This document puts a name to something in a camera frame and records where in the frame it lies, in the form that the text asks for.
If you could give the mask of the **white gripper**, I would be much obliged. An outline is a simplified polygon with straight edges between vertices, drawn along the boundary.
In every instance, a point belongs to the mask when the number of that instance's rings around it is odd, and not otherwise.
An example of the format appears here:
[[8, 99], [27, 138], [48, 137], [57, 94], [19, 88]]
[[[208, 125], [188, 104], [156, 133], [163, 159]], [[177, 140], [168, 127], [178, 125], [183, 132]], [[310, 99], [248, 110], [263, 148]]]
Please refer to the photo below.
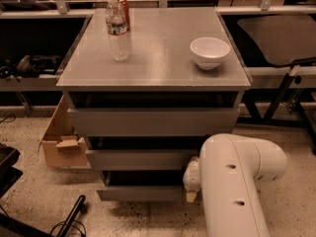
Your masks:
[[186, 201], [194, 202], [201, 187], [198, 157], [192, 157], [190, 159], [183, 176], [183, 183], [185, 191], [187, 192]]

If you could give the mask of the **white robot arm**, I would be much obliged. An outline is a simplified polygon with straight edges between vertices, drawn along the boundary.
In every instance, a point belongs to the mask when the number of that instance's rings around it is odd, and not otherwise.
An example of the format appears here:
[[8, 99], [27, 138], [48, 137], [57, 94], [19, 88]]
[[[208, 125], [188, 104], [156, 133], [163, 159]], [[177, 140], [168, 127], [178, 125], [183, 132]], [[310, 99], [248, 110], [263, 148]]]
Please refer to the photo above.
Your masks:
[[271, 237], [255, 183], [286, 171], [284, 151], [268, 140], [220, 133], [208, 138], [183, 177], [188, 202], [201, 195], [207, 237]]

